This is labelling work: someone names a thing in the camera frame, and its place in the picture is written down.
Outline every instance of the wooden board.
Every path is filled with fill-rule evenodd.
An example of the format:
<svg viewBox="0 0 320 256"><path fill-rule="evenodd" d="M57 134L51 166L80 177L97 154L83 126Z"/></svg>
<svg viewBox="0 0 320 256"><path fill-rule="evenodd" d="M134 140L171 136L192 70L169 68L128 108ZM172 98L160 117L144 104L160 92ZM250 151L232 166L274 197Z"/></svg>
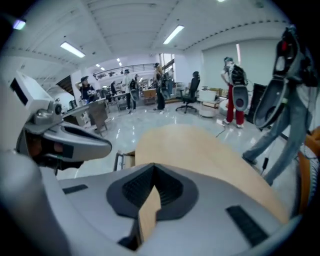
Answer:
<svg viewBox="0 0 320 256"><path fill-rule="evenodd" d="M161 209L158 190L154 186L150 195L139 210L140 240L144 243L156 227L156 213Z"/></svg>
<svg viewBox="0 0 320 256"><path fill-rule="evenodd" d="M238 153L201 128L172 124L145 133L135 150L135 164L148 163L176 166L226 181L280 222L288 222L288 213L266 181Z"/></svg>

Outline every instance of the white ceiling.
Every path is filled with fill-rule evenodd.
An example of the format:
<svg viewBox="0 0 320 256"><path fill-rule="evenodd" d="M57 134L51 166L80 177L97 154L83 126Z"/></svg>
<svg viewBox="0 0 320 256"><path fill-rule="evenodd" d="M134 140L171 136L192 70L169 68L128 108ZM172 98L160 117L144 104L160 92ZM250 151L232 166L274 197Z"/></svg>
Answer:
<svg viewBox="0 0 320 256"><path fill-rule="evenodd" d="M0 59L6 81L21 70L40 83L56 83L118 56L179 53L252 23L288 23L268 0L42 0L23 18L25 28L14 31ZM163 45L177 25L185 29ZM62 49L64 41L86 56Z"/></svg>

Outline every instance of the glossy floor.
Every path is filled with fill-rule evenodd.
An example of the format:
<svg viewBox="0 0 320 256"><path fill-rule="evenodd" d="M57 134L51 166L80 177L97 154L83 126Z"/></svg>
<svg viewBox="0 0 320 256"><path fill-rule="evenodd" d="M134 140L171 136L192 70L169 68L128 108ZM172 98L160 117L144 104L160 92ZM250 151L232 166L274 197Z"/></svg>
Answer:
<svg viewBox="0 0 320 256"><path fill-rule="evenodd" d="M59 171L57 178L60 180L73 179L112 172L117 151L123 153L134 151L140 137L146 131L169 124L198 126L215 136L224 131L218 136L218 139L240 155L267 132L267 130L259 131L249 122L244 123L243 129L238 129L235 123L224 126L224 116L222 115L217 115L214 118L205 118L199 117L194 110L189 110L187 114L184 114L181 109L175 111L176 107L180 105L181 103L168 104L163 112L153 111L154 105L139 106L136 112L132 114L128 114L127 110L119 113L116 109L112 109L107 123L108 130L102 132L102 135L112 143L111 153L105 158L85 162L79 169L70 168L65 171ZM260 172L258 169L262 169L265 157L270 155L268 166L263 175L268 172L280 155L285 142L283 138L278 138L274 144L257 158L257 172ZM296 171L297 163L293 160L291 165L272 185L288 212L293 207L296 193Z"/></svg>

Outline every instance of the orange object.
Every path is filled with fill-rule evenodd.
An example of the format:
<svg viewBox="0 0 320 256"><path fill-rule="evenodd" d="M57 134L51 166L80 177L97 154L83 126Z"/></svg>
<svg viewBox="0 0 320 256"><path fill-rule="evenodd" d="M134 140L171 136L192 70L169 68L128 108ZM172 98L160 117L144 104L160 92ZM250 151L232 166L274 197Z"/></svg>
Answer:
<svg viewBox="0 0 320 256"><path fill-rule="evenodd" d="M312 131L311 135L306 135L304 144L317 156L320 157L320 126ZM301 174L301 195L299 213L303 213L309 201L310 194L310 160L301 152L298 153L299 169Z"/></svg>

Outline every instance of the black rubber pad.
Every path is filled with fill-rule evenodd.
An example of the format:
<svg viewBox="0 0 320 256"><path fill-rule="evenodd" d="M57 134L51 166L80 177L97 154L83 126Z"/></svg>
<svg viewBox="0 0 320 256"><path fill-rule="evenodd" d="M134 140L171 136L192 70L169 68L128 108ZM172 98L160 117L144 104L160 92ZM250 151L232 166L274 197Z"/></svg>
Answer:
<svg viewBox="0 0 320 256"><path fill-rule="evenodd" d="M157 221L182 218L198 200L199 191L192 180L160 164L149 164L113 182L106 198L118 215L137 219L154 186L161 201Z"/></svg>
<svg viewBox="0 0 320 256"><path fill-rule="evenodd" d="M81 184L77 186L66 187L66 188L63 188L62 190L67 195L67 194L75 193L81 190L85 190L87 188L88 188L87 185Z"/></svg>
<svg viewBox="0 0 320 256"><path fill-rule="evenodd" d="M241 206L231 206L225 210L252 247L268 238L268 235Z"/></svg>

